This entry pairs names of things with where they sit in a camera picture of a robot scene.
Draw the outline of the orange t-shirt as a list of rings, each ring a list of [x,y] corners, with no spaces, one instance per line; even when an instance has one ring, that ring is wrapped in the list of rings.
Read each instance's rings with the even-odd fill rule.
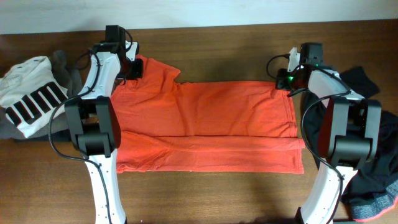
[[[145,58],[141,79],[111,97],[123,172],[303,174],[294,104],[270,82],[177,83],[180,71]]]

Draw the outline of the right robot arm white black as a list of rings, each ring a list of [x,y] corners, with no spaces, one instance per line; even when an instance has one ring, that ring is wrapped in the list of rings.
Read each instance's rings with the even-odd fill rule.
[[[332,223],[348,183],[376,154],[381,104],[356,93],[338,72],[309,64],[279,69],[276,87],[292,95],[309,91],[317,96],[309,107],[326,108],[316,146],[308,141],[307,125],[300,124],[305,146],[320,166],[294,223]]]

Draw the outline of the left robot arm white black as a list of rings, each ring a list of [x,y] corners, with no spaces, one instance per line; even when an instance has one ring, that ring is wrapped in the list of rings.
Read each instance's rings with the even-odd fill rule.
[[[96,223],[126,223],[119,195],[116,158],[121,129],[111,102],[114,81],[142,75],[142,61],[136,59],[137,42],[98,44],[90,57],[90,71],[78,96],[65,103],[71,139],[87,166],[95,202]]]

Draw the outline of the dark folded garment under pile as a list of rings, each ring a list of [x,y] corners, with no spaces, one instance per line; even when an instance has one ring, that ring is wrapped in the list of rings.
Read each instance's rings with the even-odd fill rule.
[[[69,130],[59,131],[52,134],[53,142],[70,142],[71,136]],[[14,142],[48,142],[47,135],[29,139],[14,139]]]

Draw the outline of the black garment with grey band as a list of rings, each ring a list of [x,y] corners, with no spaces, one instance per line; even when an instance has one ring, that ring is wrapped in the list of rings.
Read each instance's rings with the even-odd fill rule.
[[[361,66],[342,72],[340,77],[365,98],[380,92]],[[314,151],[325,110],[318,103],[305,117],[305,134]],[[352,219],[357,222],[373,221],[397,205],[397,115],[382,111],[375,158],[351,179],[341,201],[349,206]]]

